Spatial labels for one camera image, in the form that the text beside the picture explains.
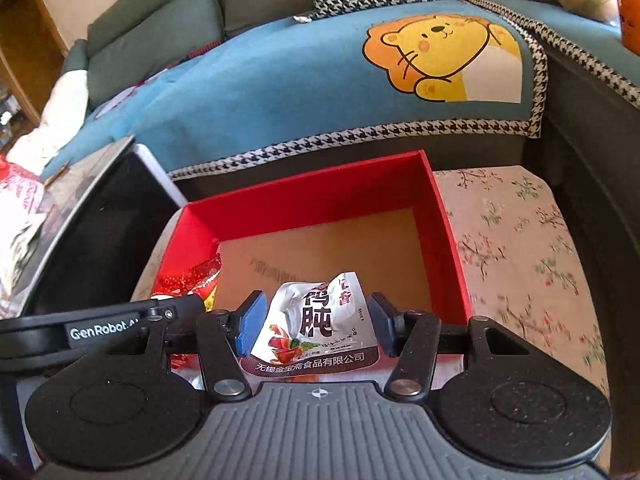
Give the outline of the red cardboard box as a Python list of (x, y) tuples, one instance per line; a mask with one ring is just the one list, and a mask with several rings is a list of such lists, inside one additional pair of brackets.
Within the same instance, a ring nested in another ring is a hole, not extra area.
[(263, 382), (378, 382), (418, 400), (471, 311), (435, 177), (419, 152), (184, 206), (152, 292), (207, 308), (171, 357), (220, 398)]

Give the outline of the white cloth on sofa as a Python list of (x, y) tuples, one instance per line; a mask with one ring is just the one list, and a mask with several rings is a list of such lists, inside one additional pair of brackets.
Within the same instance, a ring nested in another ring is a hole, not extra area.
[(37, 176), (42, 174), (85, 122), (88, 99), (88, 70), (63, 74), (51, 91), (39, 126), (16, 141), (6, 160)]

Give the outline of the black side table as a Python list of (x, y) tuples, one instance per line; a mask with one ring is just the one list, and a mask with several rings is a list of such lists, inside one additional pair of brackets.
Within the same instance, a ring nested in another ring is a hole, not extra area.
[(127, 302), (157, 240), (186, 199), (151, 151), (127, 136), (55, 179), (46, 220), (2, 318)]

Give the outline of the red Trolli candy bag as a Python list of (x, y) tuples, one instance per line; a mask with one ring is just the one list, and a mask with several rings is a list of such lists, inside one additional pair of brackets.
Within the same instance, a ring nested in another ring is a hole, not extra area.
[(206, 312), (214, 310), (218, 276), (221, 271), (221, 254), (216, 252), (189, 269), (176, 273), (160, 273), (151, 289), (151, 299), (166, 299), (186, 295), (198, 296)]

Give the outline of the red white plastic bag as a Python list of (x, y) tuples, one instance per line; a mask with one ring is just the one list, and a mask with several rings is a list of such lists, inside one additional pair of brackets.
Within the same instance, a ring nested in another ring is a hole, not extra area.
[(11, 296), (47, 215), (39, 211), (44, 186), (24, 168), (1, 157), (1, 303)]

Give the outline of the blue lion sofa cover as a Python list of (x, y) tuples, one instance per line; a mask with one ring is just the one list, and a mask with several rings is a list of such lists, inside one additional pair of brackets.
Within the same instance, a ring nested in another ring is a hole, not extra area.
[[(383, 40), (439, 24), (460, 44), (450, 15), (492, 35), (453, 98)], [(533, 0), (440, 0), (257, 27), (97, 106), (46, 173), (126, 136), (188, 180), (420, 149), (439, 169), (511, 165), (552, 133), (602, 179), (638, 170), (639, 59), (618, 30)]]

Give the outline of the white duck snack packet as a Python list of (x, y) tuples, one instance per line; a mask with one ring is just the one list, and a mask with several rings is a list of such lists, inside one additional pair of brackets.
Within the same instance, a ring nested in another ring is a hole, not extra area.
[(248, 374), (283, 380), (360, 370), (379, 357), (357, 274), (345, 272), (327, 283), (283, 284), (240, 364)]

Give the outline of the orange plastic basket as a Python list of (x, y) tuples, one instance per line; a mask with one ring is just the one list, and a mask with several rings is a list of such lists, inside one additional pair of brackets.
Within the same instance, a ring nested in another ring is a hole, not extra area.
[(617, 0), (623, 46), (640, 54), (640, 0)]

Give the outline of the floral tablecloth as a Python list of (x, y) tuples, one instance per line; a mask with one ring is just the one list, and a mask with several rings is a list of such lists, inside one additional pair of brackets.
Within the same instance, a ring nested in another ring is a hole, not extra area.
[[(434, 175), (475, 315), (493, 318), (601, 389), (608, 388), (596, 309), (570, 231), (541, 178), (520, 166)], [(253, 290), (327, 282), (352, 271), (364, 292), (398, 309), (431, 310), (433, 289), (409, 209), (250, 237), (221, 245), (215, 304)]]

